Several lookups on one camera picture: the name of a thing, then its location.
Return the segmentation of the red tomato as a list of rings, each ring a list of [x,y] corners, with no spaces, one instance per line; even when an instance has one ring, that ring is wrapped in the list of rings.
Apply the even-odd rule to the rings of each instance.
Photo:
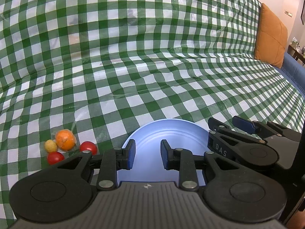
[[[81,152],[83,151],[90,151],[92,153],[92,155],[96,155],[97,152],[98,152],[98,148],[97,146],[93,143],[93,142],[90,142],[90,141],[85,141],[83,142],[81,145],[80,145],[80,148],[79,150]]]
[[[47,162],[49,165],[56,164],[65,159],[64,155],[60,152],[50,152],[47,156]]]

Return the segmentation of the blue round plate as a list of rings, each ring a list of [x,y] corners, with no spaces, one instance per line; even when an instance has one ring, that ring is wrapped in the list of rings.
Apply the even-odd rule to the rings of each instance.
[[[126,147],[130,139],[136,142],[136,155],[131,170],[117,172],[118,182],[178,182],[178,171],[167,171],[163,167],[160,143],[167,140],[171,148],[184,148],[194,155],[203,155],[208,151],[208,131],[193,122],[182,119],[161,119],[148,123],[134,133],[123,144]]]

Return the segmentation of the small yellow fruit top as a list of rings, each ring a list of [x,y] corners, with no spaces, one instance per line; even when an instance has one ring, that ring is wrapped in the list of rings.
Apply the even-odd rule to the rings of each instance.
[[[56,143],[49,139],[44,143],[44,148],[46,152],[51,153],[51,152],[57,152],[57,145]]]

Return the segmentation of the orange top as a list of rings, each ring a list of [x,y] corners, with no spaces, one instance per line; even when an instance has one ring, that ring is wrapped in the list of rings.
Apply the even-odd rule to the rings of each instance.
[[[55,143],[61,150],[69,151],[76,145],[76,138],[70,130],[63,129],[55,134]]]

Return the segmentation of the orange cushion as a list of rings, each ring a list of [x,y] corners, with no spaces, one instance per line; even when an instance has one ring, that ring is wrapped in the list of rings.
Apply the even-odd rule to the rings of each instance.
[[[287,28],[270,8],[262,3],[254,58],[281,68],[287,43]]]

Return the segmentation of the wooden side table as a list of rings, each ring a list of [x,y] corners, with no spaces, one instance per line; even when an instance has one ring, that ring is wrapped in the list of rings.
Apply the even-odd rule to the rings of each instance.
[[[296,48],[292,47],[291,45],[288,46],[287,52],[289,55],[291,55],[296,61],[300,60],[302,63],[302,66],[304,67],[305,64],[305,58],[304,55],[301,54]]]

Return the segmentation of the green white checkered cloth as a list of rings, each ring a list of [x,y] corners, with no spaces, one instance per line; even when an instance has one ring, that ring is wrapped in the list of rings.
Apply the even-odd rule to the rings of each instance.
[[[1,228],[61,129],[100,151],[154,120],[301,131],[304,98],[256,60],[259,0],[1,0]]]

